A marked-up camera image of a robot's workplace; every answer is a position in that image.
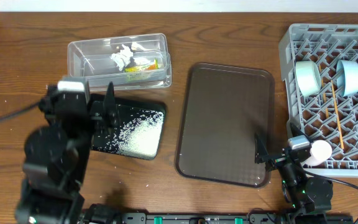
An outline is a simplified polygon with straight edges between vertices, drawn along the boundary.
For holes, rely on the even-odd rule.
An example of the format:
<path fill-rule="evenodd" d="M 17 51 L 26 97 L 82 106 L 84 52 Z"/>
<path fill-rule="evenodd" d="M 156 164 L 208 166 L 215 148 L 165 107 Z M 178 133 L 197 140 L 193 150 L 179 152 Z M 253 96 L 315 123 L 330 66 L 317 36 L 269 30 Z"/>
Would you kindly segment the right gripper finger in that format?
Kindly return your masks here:
<path fill-rule="evenodd" d="M 293 138 L 297 136 L 305 136 L 305 133 L 292 122 L 290 123 L 290 131 Z"/>
<path fill-rule="evenodd" d="M 265 147 L 265 144 L 259 138 L 258 134 L 254 134 L 254 139 L 255 139 L 255 163 L 261 164 L 267 162 L 269 159 L 269 154 Z"/>

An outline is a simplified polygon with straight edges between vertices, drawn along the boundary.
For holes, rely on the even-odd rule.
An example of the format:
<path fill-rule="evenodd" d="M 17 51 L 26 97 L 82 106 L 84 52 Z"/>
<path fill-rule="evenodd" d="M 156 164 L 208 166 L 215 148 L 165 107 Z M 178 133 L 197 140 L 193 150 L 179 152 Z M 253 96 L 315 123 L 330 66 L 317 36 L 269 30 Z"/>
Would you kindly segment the pink white cup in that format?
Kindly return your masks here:
<path fill-rule="evenodd" d="M 332 147 L 327 141 L 314 141 L 311 144 L 310 157 L 301 165 L 318 166 L 331 157 L 332 151 Z"/>

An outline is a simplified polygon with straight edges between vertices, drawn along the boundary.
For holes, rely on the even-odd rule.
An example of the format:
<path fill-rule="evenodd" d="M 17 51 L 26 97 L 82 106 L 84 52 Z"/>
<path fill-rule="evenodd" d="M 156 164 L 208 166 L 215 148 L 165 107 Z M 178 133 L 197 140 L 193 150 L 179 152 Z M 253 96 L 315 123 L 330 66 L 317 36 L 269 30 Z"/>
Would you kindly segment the wooden chopstick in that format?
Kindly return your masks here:
<path fill-rule="evenodd" d="M 321 64 L 320 65 L 318 65 L 318 69 L 319 69 L 319 73 L 321 73 L 322 72 L 322 68 L 321 68 Z M 323 80 L 323 78 L 321 78 L 321 86 L 322 87 L 324 87 L 324 80 Z M 324 92 L 323 93 L 323 103 L 325 103 L 326 102 L 326 92 Z M 328 108 L 325 108 L 325 117 L 326 118 L 329 118 L 329 112 L 328 112 Z"/>
<path fill-rule="evenodd" d="M 337 130 L 338 130 L 338 133 L 339 133 L 340 148 L 344 149 L 341 122 L 340 122 L 339 112 L 338 112 L 338 108 L 337 108 L 336 92 L 335 92 L 335 89 L 334 89 L 334 82 L 332 80 L 331 80 L 331 91 L 332 91 L 332 97 L 333 97 L 333 101 L 334 101 L 334 111 L 335 111 L 335 114 L 336 114 L 336 123 L 337 123 Z"/>

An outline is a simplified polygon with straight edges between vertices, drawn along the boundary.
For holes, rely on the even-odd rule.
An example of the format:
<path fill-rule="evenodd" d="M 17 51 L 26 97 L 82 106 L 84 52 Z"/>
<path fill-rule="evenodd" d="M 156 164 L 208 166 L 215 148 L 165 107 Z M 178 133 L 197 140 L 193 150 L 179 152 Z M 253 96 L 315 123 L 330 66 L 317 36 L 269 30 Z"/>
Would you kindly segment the white tissue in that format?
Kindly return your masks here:
<path fill-rule="evenodd" d="M 134 57 L 133 51 L 126 45 L 122 44 L 122 49 L 118 53 L 110 56 L 110 59 L 116 64 L 120 72 L 124 72 L 127 67 L 143 65 L 151 61 L 143 57 Z"/>

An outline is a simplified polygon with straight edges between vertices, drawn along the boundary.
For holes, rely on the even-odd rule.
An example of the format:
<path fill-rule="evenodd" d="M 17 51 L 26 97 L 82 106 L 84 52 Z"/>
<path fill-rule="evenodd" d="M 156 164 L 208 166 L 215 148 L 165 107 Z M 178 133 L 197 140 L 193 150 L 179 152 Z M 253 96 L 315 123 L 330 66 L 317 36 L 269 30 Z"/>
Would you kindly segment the light green bowl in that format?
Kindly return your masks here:
<path fill-rule="evenodd" d="M 321 77 L 313 61 L 299 61 L 295 64 L 298 88 L 304 97 L 313 95 L 321 89 Z"/>

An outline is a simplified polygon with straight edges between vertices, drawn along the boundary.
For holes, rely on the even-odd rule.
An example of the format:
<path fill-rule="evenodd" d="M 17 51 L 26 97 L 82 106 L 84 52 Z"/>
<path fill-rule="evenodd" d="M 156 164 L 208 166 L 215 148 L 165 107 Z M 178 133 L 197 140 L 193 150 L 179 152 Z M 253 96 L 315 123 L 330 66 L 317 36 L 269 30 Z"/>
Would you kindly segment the yellow snack wrapper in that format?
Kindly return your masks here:
<path fill-rule="evenodd" d="M 155 59 L 150 63 L 146 63 L 143 65 L 136 65 L 133 67 L 127 67 L 124 69 L 125 72 L 143 72 L 147 70 L 156 70 L 159 69 L 158 61 Z"/>

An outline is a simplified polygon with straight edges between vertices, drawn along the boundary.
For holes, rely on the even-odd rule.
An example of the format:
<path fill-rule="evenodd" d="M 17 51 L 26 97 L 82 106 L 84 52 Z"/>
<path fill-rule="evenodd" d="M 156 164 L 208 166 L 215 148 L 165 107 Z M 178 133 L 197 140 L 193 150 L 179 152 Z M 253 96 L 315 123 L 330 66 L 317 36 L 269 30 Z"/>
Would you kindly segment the light blue bowl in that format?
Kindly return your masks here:
<path fill-rule="evenodd" d="M 336 71 L 340 73 L 336 83 L 340 96 L 351 96 L 358 92 L 358 63 L 340 60 Z"/>

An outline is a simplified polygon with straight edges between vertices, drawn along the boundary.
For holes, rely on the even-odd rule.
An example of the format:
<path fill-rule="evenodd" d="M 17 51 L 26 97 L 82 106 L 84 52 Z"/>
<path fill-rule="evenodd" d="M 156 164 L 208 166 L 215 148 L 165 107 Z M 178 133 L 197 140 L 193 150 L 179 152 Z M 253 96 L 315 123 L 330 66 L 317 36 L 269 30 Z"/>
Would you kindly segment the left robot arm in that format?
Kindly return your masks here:
<path fill-rule="evenodd" d="M 25 140 L 17 223 L 121 223 L 106 205 L 83 208 L 80 189 L 94 135 L 118 126 L 114 85 L 91 94 L 85 82 L 60 81 L 38 103 L 48 124 Z"/>

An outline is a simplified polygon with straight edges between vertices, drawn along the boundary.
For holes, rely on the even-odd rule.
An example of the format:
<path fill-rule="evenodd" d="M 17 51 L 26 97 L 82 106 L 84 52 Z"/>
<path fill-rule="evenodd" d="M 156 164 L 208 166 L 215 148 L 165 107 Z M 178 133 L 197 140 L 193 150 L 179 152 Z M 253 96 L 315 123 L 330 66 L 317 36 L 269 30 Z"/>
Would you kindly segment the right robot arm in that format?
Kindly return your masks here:
<path fill-rule="evenodd" d="M 318 177 L 308 177 L 301 163 L 310 159 L 313 140 L 294 124 L 290 125 L 294 135 L 288 147 L 279 154 L 270 155 L 258 134 L 255 139 L 255 163 L 264 164 L 265 170 L 278 170 L 282 178 L 282 192 L 292 208 L 277 215 L 274 223 L 327 223 L 325 211 L 331 209 L 333 183 Z"/>

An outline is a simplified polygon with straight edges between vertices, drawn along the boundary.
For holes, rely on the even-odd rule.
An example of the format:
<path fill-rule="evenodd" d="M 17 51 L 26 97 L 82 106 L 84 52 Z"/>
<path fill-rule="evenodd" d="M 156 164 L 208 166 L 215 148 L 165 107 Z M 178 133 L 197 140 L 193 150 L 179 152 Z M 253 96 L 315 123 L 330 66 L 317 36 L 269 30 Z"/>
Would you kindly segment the grey dishwasher rack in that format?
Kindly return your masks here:
<path fill-rule="evenodd" d="M 333 150 L 331 157 L 322 164 L 305 169 L 328 177 L 358 178 L 358 92 L 340 96 L 336 83 L 340 76 L 336 71 L 338 61 L 358 63 L 358 25 L 292 24 L 278 48 L 281 79 L 287 92 L 287 124 L 294 123 L 313 140 L 327 141 Z M 313 61 L 317 67 L 321 64 L 319 75 L 325 85 L 319 92 L 307 97 L 301 94 L 295 76 L 295 64 L 299 61 Z M 340 148 L 331 80 L 336 92 L 344 149 Z M 325 117 L 325 108 L 328 108 L 329 118 Z"/>

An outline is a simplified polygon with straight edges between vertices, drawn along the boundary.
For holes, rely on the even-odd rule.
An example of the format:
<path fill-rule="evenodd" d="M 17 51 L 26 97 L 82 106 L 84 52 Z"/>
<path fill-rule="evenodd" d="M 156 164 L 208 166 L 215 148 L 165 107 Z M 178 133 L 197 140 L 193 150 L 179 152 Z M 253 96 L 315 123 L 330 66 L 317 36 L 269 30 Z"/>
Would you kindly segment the clear plastic bin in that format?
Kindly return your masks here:
<path fill-rule="evenodd" d="M 143 72 L 120 72 L 110 59 L 128 46 L 134 57 L 158 61 L 159 69 Z M 172 84 L 172 63 L 167 38 L 162 33 L 79 40 L 68 44 L 68 74 L 84 77 L 91 91 L 104 91 L 110 82 L 116 90 L 167 88 Z"/>

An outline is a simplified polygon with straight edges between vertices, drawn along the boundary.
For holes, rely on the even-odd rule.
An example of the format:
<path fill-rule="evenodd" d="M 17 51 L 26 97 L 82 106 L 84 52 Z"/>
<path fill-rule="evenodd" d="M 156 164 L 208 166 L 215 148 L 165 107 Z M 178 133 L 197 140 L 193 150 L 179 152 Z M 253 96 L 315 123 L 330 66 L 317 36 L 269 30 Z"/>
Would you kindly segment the brown serving tray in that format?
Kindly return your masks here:
<path fill-rule="evenodd" d="M 186 86 L 175 168 L 187 178 L 250 188 L 270 180 L 255 136 L 273 132 L 275 82 L 261 69 L 197 63 Z"/>

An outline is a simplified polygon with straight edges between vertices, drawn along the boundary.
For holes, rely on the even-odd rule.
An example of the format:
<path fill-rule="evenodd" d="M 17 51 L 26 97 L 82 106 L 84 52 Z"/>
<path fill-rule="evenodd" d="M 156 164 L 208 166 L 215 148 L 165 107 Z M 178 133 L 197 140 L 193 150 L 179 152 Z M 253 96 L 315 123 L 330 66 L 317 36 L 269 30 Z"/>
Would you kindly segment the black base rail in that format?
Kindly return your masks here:
<path fill-rule="evenodd" d="M 249 213 L 144 213 L 121 212 L 103 204 L 93 204 L 84 209 L 78 219 L 80 224 L 291 224 L 291 223 L 352 223 L 349 215 L 325 213 L 304 215 L 292 210 L 273 213 L 254 208 Z"/>

